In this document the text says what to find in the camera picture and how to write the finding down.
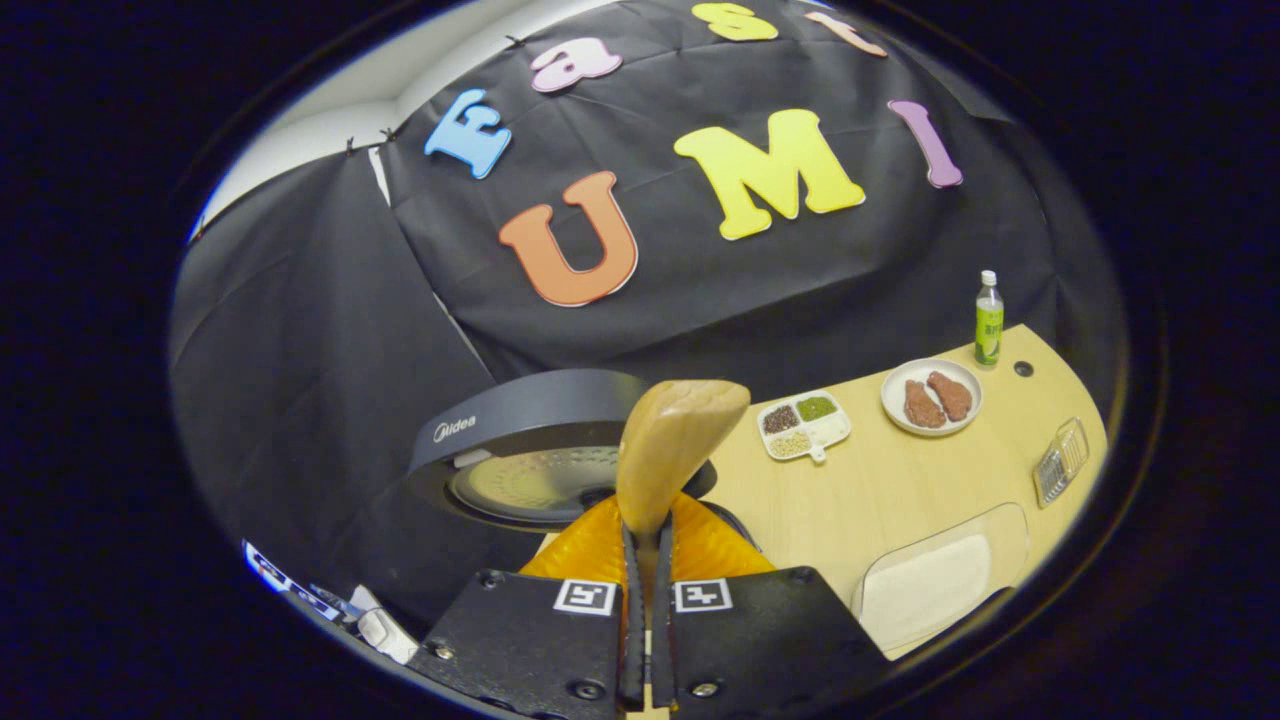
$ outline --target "foam letter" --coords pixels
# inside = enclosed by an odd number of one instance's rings
[[[604,246],[595,268],[575,270],[552,234],[552,209],[535,205],[498,231],[498,241],[516,250],[534,290],[552,305],[579,307],[617,292],[635,273],[640,250],[622,210],[613,200],[617,177],[609,172],[586,176],[564,190],[564,202],[581,205]]]
[[[826,13],[805,13],[804,17],[809,18],[815,23],[822,23],[827,26],[827,29],[838,35],[841,38],[845,40],[845,42],[852,45],[854,47],[864,53],[870,53],[872,55],[877,55],[879,58],[884,58],[886,55],[888,55],[888,53],[886,53],[884,49],[881,47],[879,45],[872,45],[870,42],[863,40],[861,37],[858,37],[858,33],[854,32],[854,27],[850,26],[849,23],[842,23]]]
[[[489,174],[498,156],[511,142],[511,131],[499,129],[492,133],[483,128],[495,126],[502,122],[502,117],[493,108],[475,105],[484,99],[484,91],[472,88],[458,95],[453,106],[435,126],[431,137],[426,138],[428,155],[435,151],[453,155],[458,160],[471,165],[471,177],[481,179]],[[466,117],[466,122],[460,123],[458,117]]]
[[[538,70],[534,76],[534,90],[556,92],[585,77],[607,76],[621,64],[622,58],[609,53],[600,38],[579,37],[543,53],[529,67]]]
[[[933,123],[929,122],[929,111],[919,102],[910,102],[908,100],[891,100],[888,109],[906,120],[906,127],[911,128],[915,142],[924,151],[924,161],[929,164],[929,172],[925,176],[929,184],[933,187],[960,184],[964,181],[964,176],[960,174],[960,168],[947,155],[947,149],[942,145],[938,131],[933,129]]]
[[[769,115],[769,151],[719,127],[694,131],[676,141],[676,152],[698,160],[724,210],[721,236],[739,240],[769,229],[773,217],[751,202],[750,187],[788,219],[800,214],[800,182],[809,195],[805,206],[831,213],[867,200],[840,167],[818,132],[818,115],[809,110],[778,110]]]
[[[695,18],[710,23],[712,32],[735,42],[773,40],[778,36],[778,28],[735,3],[700,3],[691,10]]]

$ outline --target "table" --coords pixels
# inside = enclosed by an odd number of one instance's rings
[[[878,557],[1014,502],[1029,536],[1016,585],[1048,557],[1088,500],[1107,451],[1102,418],[1066,361],[1025,325],[1005,331],[995,368],[978,365],[972,343],[937,356],[974,370],[982,382],[982,411],[966,428],[932,438],[895,425],[879,400],[892,370],[886,369],[823,388],[852,424],[846,439],[827,448],[826,464],[808,456],[778,462],[755,425],[760,410],[778,400],[767,398],[712,454],[719,480],[703,500],[737,515],[776,566],[815,568],[846,603]],[[1033,366],[1030,377],[1014,372],[1020,360]],[[1089,459],[1041,509],[1032,469],[1071,416],[1084,424]],[[928,639],[897,648],[891,660]],[[628,714],[632,720],[666,716],[666,710]]]

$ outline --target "midea logo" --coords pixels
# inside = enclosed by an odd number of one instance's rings
[[[442,439],[452,436],[453,433],[456,433],[458,430],[465,430],[465,429],[470,428],[474,424],[476,424],[476,416],[475,415],[472,415],[470,418],[466,418],[463,420],[458,420],[458,421],[456,421],[453,424],[440,423],[439,425],[435,427],[435,436],[433,436],[433,437],[434,437],[435,442],[440,442]]]

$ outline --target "plastic bottle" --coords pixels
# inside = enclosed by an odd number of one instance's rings
[[[1005,301],[996,292],[996,273],[982,272],[982,292],[978,293],[978,329],[974,332],[974,359],[979,365],[995,365],[1000,360],[1000,334],[1005,329]]]

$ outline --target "plastic container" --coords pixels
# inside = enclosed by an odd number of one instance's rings
[[[826,462],[826,448],[849,437],[852,428],[840,402],[822,389],[769,405],[760,410],[755,424],[769,457],[808,455],[814,462]]]
[[[1023,507],[997,505],[882,555],[854,589],[849,609],[881,652],[897,660],[1000,588],[1016,585],[1029,550]]]
[[[1000,360],[1000,336],[1004,331],[1005,301],[996,292],[996,273],[983,270],[973,350],[974,359],[979,365],[995,365]]]

